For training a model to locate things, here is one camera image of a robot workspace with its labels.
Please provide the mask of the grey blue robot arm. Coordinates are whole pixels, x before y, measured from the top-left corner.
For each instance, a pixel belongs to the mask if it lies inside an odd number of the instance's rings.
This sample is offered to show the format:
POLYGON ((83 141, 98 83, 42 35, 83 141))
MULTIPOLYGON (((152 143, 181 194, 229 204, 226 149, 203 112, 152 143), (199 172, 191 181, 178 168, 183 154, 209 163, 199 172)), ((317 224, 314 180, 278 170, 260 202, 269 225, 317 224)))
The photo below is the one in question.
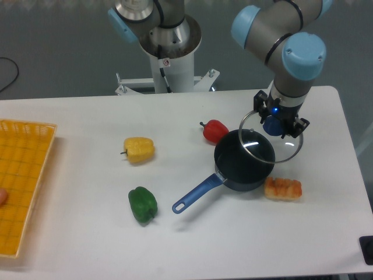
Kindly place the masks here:
MULTIPOLYGON (((231 36, 274 72, 268 94, 254 98, 266 132, 298 137, 308 126, 298 112, 326 58, 324 42, 304 27, 321 17, 331 1, 275 1, 266 9, 250 5, 234 18, 231 36)), ((108 11, 116 32, 138 41, 150 59, 158 93, 191 92, 194 53, 202 33, 185 13, 184 1, 116 1, 108 11)))

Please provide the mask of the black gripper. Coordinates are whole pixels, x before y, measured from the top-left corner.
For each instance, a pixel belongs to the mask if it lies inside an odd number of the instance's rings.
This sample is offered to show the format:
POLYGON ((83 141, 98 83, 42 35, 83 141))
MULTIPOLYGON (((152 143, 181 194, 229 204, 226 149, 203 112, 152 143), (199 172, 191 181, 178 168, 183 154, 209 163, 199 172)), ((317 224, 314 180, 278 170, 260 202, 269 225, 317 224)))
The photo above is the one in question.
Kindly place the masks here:
POLYGON ((309 126, 309 121, 298 118, 302 103, 294 107, 280 105, 278 99, 260 90, 254 96, 254 111, 259 114, 263 129, 267 134, 282 134, 281 137, 297 138, 309 126))

